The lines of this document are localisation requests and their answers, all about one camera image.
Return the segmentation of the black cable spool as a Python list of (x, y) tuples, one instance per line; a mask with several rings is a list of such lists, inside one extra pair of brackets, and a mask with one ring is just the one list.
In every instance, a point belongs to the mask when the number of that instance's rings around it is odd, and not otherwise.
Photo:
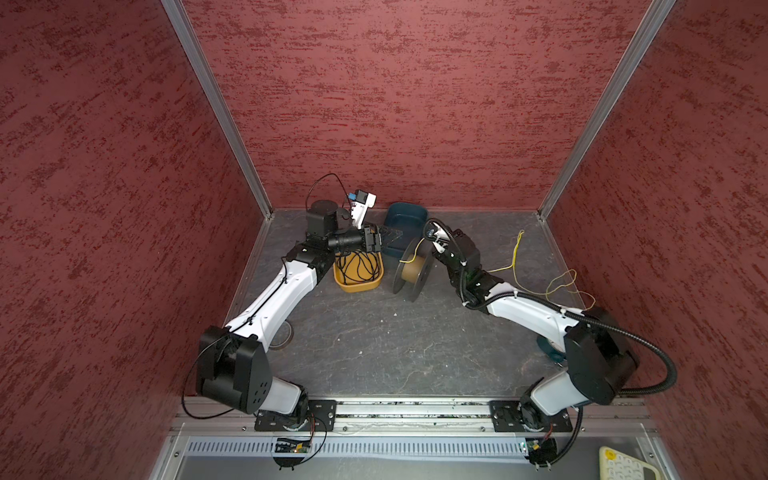
[(425, 238), (411, 241), (398, 261), (392, 285), (394, 294), (405, 292), (408, 301), (417, 300), (435, 262), (433, 251), (433, 243)]

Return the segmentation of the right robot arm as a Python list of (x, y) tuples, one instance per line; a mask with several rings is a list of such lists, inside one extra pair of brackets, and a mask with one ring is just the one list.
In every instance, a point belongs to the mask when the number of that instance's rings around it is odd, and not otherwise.
[(569, 408), (607, 405), (622, 394), (638, 367), (628, 337), (605, 313), (566, 307), (513, 286), (482, 267), (481, 255), (463, 231), (429, 219), (423, 238), (435, 260), (443, 264), (462, 305), (510, 320), (552, 344), (565, 355), (565, 368), (536, 381), (518, 401), (518, 417), (532, 431), (549, 427)]

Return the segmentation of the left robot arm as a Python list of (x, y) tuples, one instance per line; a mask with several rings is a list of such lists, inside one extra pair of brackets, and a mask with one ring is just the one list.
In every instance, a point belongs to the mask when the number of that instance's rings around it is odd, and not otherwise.
[(273, 375), (267, 353), (274, 337), (300, 301), (342, 255), (378, 253), (378, 229), (365, 222), (376, 196), (358, 190), (348, 209), (318, 200), (306, 210), (306, 236), (281, 258), (274, 280), (257, 299), (223, 327), (205, 330), (195, 361), (195, 391), (229, 412), (277, 415), (290, 429), (310, 418), (306, 390)]

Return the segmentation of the yellow plastic bin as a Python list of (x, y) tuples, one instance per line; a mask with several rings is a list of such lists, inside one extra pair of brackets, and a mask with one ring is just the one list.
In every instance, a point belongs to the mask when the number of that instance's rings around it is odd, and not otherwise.
[(337, 256), (333, 265), (336, 284), (346, 293), (362, 293), (380, 286), (384, 265), (380, 253), (352, 252)]

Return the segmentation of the teal plastic bin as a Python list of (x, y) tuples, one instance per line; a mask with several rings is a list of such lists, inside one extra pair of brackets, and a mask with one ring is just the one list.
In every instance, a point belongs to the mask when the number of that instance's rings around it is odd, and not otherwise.
[(421, 205), (407, 202), (390, 205), (383, 222), (389, 236), (382, 247), (382, 253), (392, 258), (401, 258), (409, 244), (421, 238), (428, 217), (428, 210)]

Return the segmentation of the brown tape roll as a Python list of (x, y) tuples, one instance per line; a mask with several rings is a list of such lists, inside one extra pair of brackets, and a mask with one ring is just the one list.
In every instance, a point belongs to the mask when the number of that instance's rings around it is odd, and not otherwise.
[(271, 350), (285, 349), (294, 338), (294, 327), (289, 320), (283, 322), (273, 336), (269, 348)]

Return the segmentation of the yellow white calculator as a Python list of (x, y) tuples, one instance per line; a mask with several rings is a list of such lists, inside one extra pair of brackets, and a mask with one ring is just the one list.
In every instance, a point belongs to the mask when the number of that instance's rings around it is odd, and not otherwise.
[(601, 480), (659, 480), (656, 467), (607, 446), (598, 454)]

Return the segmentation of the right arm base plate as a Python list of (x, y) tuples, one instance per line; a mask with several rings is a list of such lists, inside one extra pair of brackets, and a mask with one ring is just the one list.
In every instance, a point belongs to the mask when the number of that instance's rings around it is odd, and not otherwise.
[(532, 402), (517, 400), (492, 400), (488, 403), (490, 419), (497, 433), (565, 433), (573, 430), (566, 410), (547, 416)]

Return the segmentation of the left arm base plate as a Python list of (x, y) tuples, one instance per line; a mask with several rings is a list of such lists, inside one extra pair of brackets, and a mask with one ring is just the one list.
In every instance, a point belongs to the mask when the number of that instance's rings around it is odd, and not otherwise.
[(289, 414), (259, 410), (255, 415), (254, 430), (257, 432), (331, 432), (337, 413), (335, 400), (300, 400)]

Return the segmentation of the aluminium front rail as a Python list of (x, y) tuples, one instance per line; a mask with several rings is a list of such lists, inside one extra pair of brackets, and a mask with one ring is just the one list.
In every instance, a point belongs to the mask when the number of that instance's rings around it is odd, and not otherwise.
[[(338, 397), (327, 410), (322, 402), (310, 402), (326, 431), (335, 436), (429, 436), (489, 437), (522, 436), (522, 426), (510, 400), (486, 397)], [(219, 405), (204, 398), (187, 401), (193, 419), (179, 411), (170, 432), (177, 435), (277, 436), (292, 432), (278, 425), (266, 413), (230, 412), (215, 419), (205, 415), (219, 411)], [(659, 435), (646, 402), (640, 398), (619, 398), (608, 406), (588, 405), (579, 428), (582, 437), (649, 437)]]

